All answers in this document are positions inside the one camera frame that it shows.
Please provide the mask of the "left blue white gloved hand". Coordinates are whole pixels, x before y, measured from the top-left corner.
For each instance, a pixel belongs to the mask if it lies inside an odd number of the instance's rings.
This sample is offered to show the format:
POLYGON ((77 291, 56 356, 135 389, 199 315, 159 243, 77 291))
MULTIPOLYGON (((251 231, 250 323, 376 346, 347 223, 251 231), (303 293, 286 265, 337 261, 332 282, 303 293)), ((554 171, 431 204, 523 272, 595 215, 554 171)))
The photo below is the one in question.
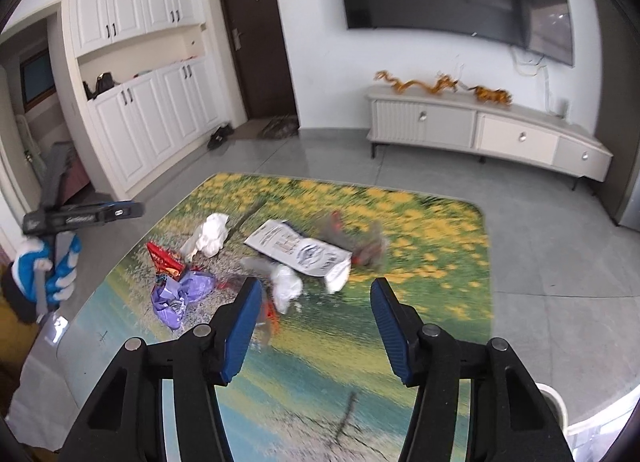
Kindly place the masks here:
POLYGON ((53 260, 51 245, 40 238, 26 238, 18 247, 11 266, 11 276, 21 296, 29 303, 37 303, 43 286, 49 305, 68 300, 75 291, 77 264, 81 242, 76 234, 63 232, 56 240, 63 245, 59 260, 53 260))

